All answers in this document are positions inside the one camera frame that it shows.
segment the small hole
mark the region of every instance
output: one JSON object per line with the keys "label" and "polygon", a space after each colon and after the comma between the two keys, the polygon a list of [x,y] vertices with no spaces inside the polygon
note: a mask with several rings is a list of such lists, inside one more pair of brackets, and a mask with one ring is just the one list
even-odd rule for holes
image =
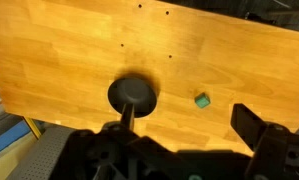
{"label": "small hole", "polygon": [[109,153],[108,152],[102,152],[100,157],[101,157],[101,159],[107,159],[109,157]]}
{"label": "small hole", "polygon": [[299,154],[297,152],[290,151],[288,153],[288,157],[291,159],[297,159],[299,157]]}

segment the wood grain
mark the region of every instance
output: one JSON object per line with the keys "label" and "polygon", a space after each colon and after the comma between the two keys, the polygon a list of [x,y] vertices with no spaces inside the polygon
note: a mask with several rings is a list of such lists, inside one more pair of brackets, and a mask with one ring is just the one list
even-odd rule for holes
{"label": "wood grain", "polygon": [[[107,89],[128,73],[159,91],[136,133],[173,151],[251,154],[230,127],[234,103],[299,127],[298,32],[151,0],[0,1],[7,112],[97,132],[119,119]],[[204,109],[194,103],[201,92],[211,98]]]}

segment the small green cube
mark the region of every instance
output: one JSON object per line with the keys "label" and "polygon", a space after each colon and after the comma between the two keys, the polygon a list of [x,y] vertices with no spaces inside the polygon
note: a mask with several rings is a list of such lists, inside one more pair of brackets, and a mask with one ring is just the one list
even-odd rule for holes
{"label": "small green cube", "polygon": [[205,93],[202,93],[195,98],[195,102],[197,106],[199,106],[200,108],[204,108],[210,104],[210,99]]}

